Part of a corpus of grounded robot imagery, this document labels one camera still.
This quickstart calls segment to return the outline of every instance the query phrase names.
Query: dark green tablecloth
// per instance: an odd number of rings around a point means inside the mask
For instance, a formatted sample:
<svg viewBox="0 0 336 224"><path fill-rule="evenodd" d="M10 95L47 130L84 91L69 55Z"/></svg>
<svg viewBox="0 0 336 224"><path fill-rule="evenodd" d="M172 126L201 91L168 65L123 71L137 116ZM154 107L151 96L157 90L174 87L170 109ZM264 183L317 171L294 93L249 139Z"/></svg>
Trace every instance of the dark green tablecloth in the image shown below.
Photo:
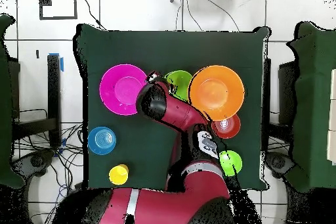
<svg viewBox="0 0 336 224"><path fill-rule="evenodd" d="M293 122L293 159L286 179L300 192L336 189L336 166L327 160L331 71L336 68L336 31L311 22L297 25L290 43L300 76L295 82L297 112Z"/></svg>
<svg viewBox="0 0 336 224"><path fill-rule="evenodd" d="M261 91L263 41L268 28L253 33L228 32L104 32L89 25L77 27L74 50L80 66L87 69L89 132L97 126L114 131L117 144L105 156L89 150L89 187L111 187L109 170L118 164L129 166L129 180L123 187L163 189L176 133L139 114L118 116L110 112L99 96L104 72L117 64L134 64L146 73L166 74L186 70L191 74L212 64L228 66L241 77L246 96L238 112L240 132L226 140L238 152L243 169L238 179L244 189L263 190L259 179L261 154Z"/></svg>

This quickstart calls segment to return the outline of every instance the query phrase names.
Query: white tiled floor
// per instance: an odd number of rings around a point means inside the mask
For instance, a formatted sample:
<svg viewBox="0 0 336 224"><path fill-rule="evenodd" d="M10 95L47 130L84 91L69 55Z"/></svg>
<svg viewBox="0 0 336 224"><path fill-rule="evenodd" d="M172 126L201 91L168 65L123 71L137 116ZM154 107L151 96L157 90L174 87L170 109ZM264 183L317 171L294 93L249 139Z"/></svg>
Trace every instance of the white tiled floor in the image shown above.
<svg viewBox="0 0 336 224"><path fill-rule="evenodd" d="M46 15L72 15L73 0L52 0L53 6L43 7ZM268 57L272 60L270 109L279 111L278 66L294 59L291 49L285 44L293 39L294 29L302 20L311 20L318 26L333 29L336 27L335 0L212 0L236 21L240 31L251 32L256 27L266 25L272 35L268 43ZM180 0L88 0L91 12L109 30L181 30ZM77 0L77 20L40 20L38 0L17 0L17 21L5 34L5 45L10 56L21 63L20 109L47 109L47 55L59 53L64 58L64 72L61 72L62 128L82 121L82 81L74 60L72 38L80 23L98 27L89 14L84 0ZM188 12L203 30L236 31L231 18L207 0L188 0L184 4L184 30L200 31ZM7 13L16 19L16 0L0 0L0 13ZM43 118L43 112L22 113L21 120ZM278 121L277 114L271 114L272 122ZM77 135L68 141L80 146ZM83 163L78 155L75 164ZM53 166L58 179L64 184L64 170L57 158ZM83 168L72 166L74 181L83 178ZM30 187L30 215L49 212L58 196L56 174L52 168L41 178L34 177ZM264 192L250 190L249 196L261 213L263 224L283 224L287 206L285 187L282 181L273 178L264 169L264 179L270 188ZM35 224L43 224L47 215L33 217Z"/></svg>

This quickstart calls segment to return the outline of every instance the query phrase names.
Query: small green plate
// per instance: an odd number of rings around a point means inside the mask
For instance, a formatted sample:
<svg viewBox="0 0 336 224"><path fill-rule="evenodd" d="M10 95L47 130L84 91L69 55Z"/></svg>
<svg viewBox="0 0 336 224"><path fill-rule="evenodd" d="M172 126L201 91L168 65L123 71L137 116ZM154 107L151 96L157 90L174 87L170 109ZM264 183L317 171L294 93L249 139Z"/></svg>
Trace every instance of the small green plate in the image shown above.
<svg viewBox="0 0 336 224"><path fill-rule="evenodd" d="M219 161L222 166L222 169L225 172L225 175L228 177L234 176L234 169L239 173L242 170L243 162L239 154L233 150L223 151L219 154Z"/></svg>

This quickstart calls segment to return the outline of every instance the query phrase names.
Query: floor tile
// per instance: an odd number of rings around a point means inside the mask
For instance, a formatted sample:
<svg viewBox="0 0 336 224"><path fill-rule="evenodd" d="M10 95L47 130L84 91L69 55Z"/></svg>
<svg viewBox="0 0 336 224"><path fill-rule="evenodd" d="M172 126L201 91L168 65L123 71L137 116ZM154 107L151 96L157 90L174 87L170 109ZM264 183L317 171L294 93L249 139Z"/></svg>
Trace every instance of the floor tile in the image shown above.
<svg viewBox="0 0 336 224"><path fill-rule="evenodd" d="M44 224L48 213L50 213L54 207L55 204L28 203L29 216L33 224Z"/></svg>
<svg viewBox="0 0 336 224"><path fill-rule="evenodd" d="M70 13L71 4L66 3L66 8L60 1L52 0L54 5L43 7L43 16L66 15ZM87 0L91 13L99 19L99 0ZM94 18L89 13L89 7L84 0L77 0L77 19L67 20L40 20L39 0L18 0L18 37L19 39L72 39L76 33L76 26L80 23L96 25Z"/></svg>
<svg viewBox="0 0 336 224"><path fill-rule="evenodd" d="M69 130L66 131L67 128L73 127L74 124L62 124L62 138L67 138L69 135ZM82 147L80 143L77 132L74 133L66 142L68 149L78 152L78 150L73 149L75 146ZM70 169L73 182L72 189L74 186L83 181L83 155L82 154L73 154L69 150L65 150L61 157L54 157L52 161L52 166L57 171L57 180L60 185L66 184L66 175L68 171L64 173L65 169L63 164ZM31 181L30 190L28 199L29 201L44 201L44 202L59 202L63 199L63 196L66 195L66 190L60 188L60 185L57 183L56 173L51 166L47 168L47 173L42 177L34 177Z"/></svg>
<svg viewBox="0 0 336 224"><path fill-rule="evenodd" d="M329 129L336 131L336 99L330 100Z"/></svg>
<svg viewBox="0 0 336 224"><path fill-rule="evenodd" d="M327 159L336 162L336 131L328 131Z"/></svg>
<svg viewBox="0 0 336 224"><path fill-rule="evenodd" d="M270 111L279 112L279 65L295 60L293 51L285 43L268 43L267 57L271 59ZM278 114L270 114L271 122L278 122Z"/></svg>
<svg viewBox="0 0 336 224"><path fill-rule="evenodd" d="M285 204L287 203L287 191L282 180L272 176L272 172L265 166L264 180L269 184L269 189L262 192L263 203Z"/></svg>
<svg viewBox="0 0 336 224"><path fill-rule="evenodd" d="M264 0L212 0L236 21L240 31L264 26ZM237 31L231 18L207 0L188 0L189 10L203 30ZM200 31L184 0L184 30ZM101 22L109 30L175 30L180 0L101 0ZM182 9L177 29L182 29Z"/></svg>
<svg viewBox="0 0 336 224"><path fill-rule="evenodd" d="M19 41L20 109L48 109L47 55L64 59L60 72L61 121L83 120L83 82L75 61L72 41Z"/></svg>
<svg viewBox="0 0 336 224"><path fill-rule="evenodd" d="M261 205L260 204L256 204L255 205L255 209L256 209L257 213L259 214L259 216L260 216Z"/></svg>
<svg viewBox="0 0 336 224"><path fill-rule="evenodd" d="M0 0L0 14L11 15L16 20L16 0ZM16 39L16 22L7 28L5 39Z"/></svg>
<svg viewBox="0 0 336 224"><path fill-rule="evenodd" d="M285 224L287 205L262 205L262 224Z"/></svg>
<svg viewBox="0 0 336 224"><path fill-rule="evenodd" d="M312 21L325 29L336 28L336 0L267 0L266 25L270 40L291 41L295 26Z"/></svg>
<svg viewBox="0 0 336 224"><path fill-rule="evenodd" d="M253 203L260 203L261 192L259 190L249 189L247 195L252 200Z"/></svg>
<svg viewBox="0 0 336 224"><path fill-rule="evenodd" d="M336 68L331 71L330 99L336 99Z"/></svg>

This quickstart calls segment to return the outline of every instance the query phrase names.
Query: pink plate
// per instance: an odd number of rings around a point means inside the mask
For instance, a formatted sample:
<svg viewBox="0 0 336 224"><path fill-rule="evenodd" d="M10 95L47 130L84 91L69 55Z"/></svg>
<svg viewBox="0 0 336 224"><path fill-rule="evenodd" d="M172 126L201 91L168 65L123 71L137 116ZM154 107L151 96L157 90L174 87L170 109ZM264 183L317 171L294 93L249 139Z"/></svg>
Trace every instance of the pink plate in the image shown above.
<svg viewBox="0 0 336 224"><path fill-rule="evenodd" d="M100 98L108 110L118 115L137 113L135 102L146 84L146 74L132 64L118 64L102 76L99 86Z"/></svg>

